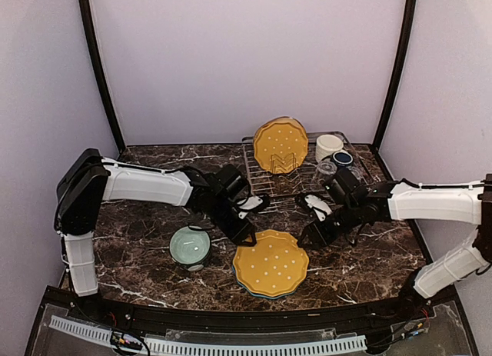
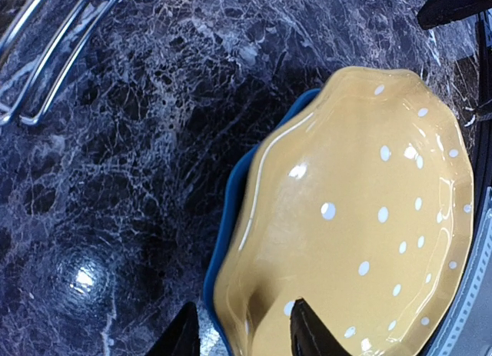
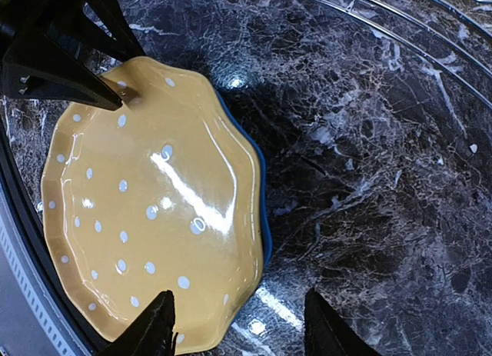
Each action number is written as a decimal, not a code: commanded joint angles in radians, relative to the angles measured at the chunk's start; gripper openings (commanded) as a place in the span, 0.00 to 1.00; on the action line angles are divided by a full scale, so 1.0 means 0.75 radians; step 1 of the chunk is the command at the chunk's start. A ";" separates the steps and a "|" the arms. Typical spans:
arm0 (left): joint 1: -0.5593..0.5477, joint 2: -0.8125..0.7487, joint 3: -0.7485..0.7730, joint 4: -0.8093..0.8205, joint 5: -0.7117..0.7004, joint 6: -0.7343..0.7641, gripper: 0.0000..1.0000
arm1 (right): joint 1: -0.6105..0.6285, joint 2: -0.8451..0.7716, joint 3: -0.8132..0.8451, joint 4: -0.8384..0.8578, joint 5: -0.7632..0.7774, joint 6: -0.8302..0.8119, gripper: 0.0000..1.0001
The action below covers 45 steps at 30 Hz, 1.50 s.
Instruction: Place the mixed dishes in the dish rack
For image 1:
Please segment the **blue plate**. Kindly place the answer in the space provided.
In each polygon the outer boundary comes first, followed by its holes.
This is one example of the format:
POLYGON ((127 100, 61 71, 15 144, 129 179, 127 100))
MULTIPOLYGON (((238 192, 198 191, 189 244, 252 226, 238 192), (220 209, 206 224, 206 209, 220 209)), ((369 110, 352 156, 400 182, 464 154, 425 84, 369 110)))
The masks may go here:
POLYGON ((242 275, 235 273, 237 282, 254 297, 277 299, 294 293, 302 281, 281 276, 242 275))

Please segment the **green ceramic bowl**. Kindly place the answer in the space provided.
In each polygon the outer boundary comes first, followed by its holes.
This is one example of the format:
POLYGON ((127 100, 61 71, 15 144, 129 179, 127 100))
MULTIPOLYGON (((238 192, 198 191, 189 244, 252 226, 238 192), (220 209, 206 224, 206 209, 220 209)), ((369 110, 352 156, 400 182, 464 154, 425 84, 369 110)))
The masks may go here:
POLYGON ((211 257, 211 238, 201 227, 186 226, 171 237, 169 252, 173 261, 190 272, 202 270, 211 257))

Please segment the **clear drinking glass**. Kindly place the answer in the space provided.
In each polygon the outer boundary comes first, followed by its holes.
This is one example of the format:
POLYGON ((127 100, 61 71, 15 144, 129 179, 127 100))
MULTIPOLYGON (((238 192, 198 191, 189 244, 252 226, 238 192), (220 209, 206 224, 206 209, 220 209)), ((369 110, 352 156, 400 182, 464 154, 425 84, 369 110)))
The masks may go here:
POLYGON ((322 159, 316 166, 313 181, 316 185, 322 186, 325 182, 334 177, 338 166, 330 158, 322 159))

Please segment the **dark blue ceramic mug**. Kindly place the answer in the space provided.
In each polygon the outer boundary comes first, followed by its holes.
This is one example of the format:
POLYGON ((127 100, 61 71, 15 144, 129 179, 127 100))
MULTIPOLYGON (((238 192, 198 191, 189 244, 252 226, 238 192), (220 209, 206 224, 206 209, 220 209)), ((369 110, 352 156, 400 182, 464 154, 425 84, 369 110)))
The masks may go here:
POLYGON ((338 168, 349 168, 354 164, 354 157, 345 150, 334 152, 331 160, 338 168))

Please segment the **cream ceramic mug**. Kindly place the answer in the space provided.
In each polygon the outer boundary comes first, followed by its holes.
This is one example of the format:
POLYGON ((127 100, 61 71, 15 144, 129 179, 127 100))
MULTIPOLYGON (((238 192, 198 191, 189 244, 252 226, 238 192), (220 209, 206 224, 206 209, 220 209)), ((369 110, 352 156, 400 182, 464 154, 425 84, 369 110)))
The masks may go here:
POLYGON ((315 159, 316 162, 333 155, 335 152, 342 150, 343 141, 336 135, 320 135, 316 140, 315 159))

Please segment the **cream bird pattern plate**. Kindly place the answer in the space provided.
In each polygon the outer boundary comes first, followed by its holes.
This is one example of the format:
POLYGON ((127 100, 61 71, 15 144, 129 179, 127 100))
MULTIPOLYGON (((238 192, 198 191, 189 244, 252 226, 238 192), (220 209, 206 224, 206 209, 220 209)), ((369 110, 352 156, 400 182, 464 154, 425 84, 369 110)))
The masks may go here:
POLYGON ((295 118, 292 117, 279 117, 272 119, 263 125, 263 128, 287 128, 287 129, 301 129, 304 130, 304 126, 295 118))

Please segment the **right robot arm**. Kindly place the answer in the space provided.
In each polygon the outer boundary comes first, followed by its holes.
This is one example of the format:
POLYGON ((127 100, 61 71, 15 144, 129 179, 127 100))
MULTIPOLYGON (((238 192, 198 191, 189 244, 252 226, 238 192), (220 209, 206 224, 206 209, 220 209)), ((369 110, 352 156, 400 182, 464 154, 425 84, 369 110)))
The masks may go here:
POLYGON ((407 321, 422 301, 469 274, 482 274, 491 266, 491 176, 464 184, 423 185, 406 179, 368 187, 348 168, 340 168, 325 183, 338 206, 332 210, 317 195, 300 194, 297 203, 314 212, 298 239, 301 248, 321 249, 355 228, 376 222, 404 220, 460 221, 476 231, 435 262, 417 269, 407 279, 392 313, 407 321))

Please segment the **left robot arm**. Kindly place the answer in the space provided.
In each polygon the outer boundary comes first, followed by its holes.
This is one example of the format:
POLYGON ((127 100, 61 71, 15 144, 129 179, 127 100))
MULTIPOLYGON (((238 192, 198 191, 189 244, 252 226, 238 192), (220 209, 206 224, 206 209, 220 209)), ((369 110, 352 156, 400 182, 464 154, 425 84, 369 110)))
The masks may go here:
POLYGON ((255 228, 247 219, 269 204, 266 195, 248 193, 251 186, 233 165, 216 173, 191 166, 174 170, 121 163, 104 158, 94 148, 84 150, 56 188, 58 205, 54 229, 61 236, 62 253, 78 309, 92 322, 108 316, 108 304, 98 293, 93 233, 101 203, 112 200, 150 201, 185 207, 210 219, 237 246, 254 245, 255 228))

